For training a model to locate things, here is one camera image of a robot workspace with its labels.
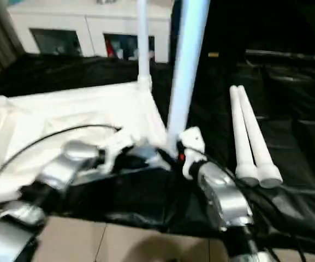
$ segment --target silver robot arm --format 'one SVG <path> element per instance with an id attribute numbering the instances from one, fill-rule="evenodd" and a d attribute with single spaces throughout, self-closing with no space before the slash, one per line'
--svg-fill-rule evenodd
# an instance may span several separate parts
<path id="1" fill-rule="evenodd" d="M 245 196 L 224 170 L 202 154 L 205 144 L 200 130 L 194 127 L 184 131 L 178 148 L 184 154 L 183 175 L 196 180 L 204 192 L 209 219 L 222 232 L 230 261 L 270 262 L 264 246 L 253 234 L 255 225 Z"/>
<path id="2" fill-rule="evenodd" d="M 62 153 L 45 165 L 35 181 L 23 187 L 21 197 L 1 213 L 0 262 L 31 261 L 37 236 L 78 173 L 95 168 L 101 175 L 109 174 L 116 157 L 136 141 L 127 130 L 121 130 L 100 148 L 81 141 L 66 143 Z"/>

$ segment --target white cabinet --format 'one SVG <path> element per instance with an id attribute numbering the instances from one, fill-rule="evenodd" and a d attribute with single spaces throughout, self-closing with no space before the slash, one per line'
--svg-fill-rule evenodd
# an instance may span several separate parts
<path id="1" fill-rule="evenodd" d="M 93 56 L 94 50 L 86 18 L 12 14 L 14 28 L 26 52 L 69 53 Z"/>
<path id="2" fill-rule="evenodd" d="M 107 56 L 104 36 L 110 34 L 138 35 L 138 22 L 136 19 L 117 18 L 87 18 L 88 27 L 92 37 L 94 53 L 98 56 Z M 154 42 L 154 60 L 167 62 L 169 58 L 169 30 L 168 21 L 149 20 L 148 33 Z"/>
<path id="3" fill-rule="evenodd" d="M 168 62 L 173 0 L 147 2 L 154 60 Z M 109 38 L 128 36 L 136 42 L 138 33 L 136 0 L 105 5 L 96 0 L 24 0 L 8 12 L 20 42 L 30 53 L 106 57 Z"/>

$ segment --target wooden floor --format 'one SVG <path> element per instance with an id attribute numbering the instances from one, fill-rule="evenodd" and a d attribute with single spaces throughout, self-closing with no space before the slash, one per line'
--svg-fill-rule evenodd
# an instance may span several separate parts
<path id="1" fill-rule="evenodd" d="M 228 261 L 219 240 L 161 234 L 152 230 L 52 217 L 40 236 L 36 262 Z M 299 262 L 298 253 L 275 250 L 281 261 Z M 308 262 L 315 255 L 306 254 Z"/>

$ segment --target black tablecloth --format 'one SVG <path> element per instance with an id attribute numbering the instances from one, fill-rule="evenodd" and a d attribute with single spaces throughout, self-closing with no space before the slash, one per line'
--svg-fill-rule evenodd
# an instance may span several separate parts
<path id="1" fill-rule="evenodd" d="M 0 74 L 0 94 L 11 97 L 116 84 L 134 81 L 137 74 L 135 62 L 27 55 Z M 151 74 L 153 96 L 166 123 L 173 73 L 168 65 L 154 64 Z M 231 84 L 245 86 L 284 180 L 278 188 L 260 190 L 284 214 L 287 224 L 260 196 L 248 196 L 260 206 L 255 210 L 260 210 L 263 218 L 258 235 L 272 247 L 296 248 L 287 234 L 289 228 L 301 240 L 304 251 L 315 253 L 315 73 L 248 66 L 224 73 L 215 64 L 199 67 L 188 125 L 199 126 L 206 151 L 234 171 Z M 218 237 L 195 184 L 163 169 L 75 187 L 61 215 Z"/>

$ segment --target white rod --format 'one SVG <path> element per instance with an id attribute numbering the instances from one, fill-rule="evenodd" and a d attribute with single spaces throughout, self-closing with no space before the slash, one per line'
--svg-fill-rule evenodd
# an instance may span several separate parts
<path id="1" fill-rule="evenodd" d="M 147 28 L 147 0 L 138 0 L 138 52 L 139 75 L 138 82 L 149 85 L 151 88 L 151 76 L 149 67 L 148 28 Z"/>
<path id="2" fill-rule="evenodd" d="M 254 165 L 245 121 L 243 120 L 238 88 L 236 86 L 230 87 L 230 101 L 237 160 L 236 177 L 250 186 L 255 186 L 259 183 L 258 170 Z"/>
<path id="3" fill-rule="evenodd" d="M 249 102 L 245 88 L 239 86 L 240 103 L 243 117 L 251 142 L 255 163 L 258 168 L 259 182 L 262 187 L 272 188 L 282 183 L 282 177 L 277 166 L 272 162 L 263 134 L 255 118 L 252 106 Z"/>
<path id="4" fill-rule="evenodd" d="M 210 0 L 182 3 L 177 57 L 168 117 L 168 146 L 176 150 L 178 135 L 185 130 L 199 62 Z"/>

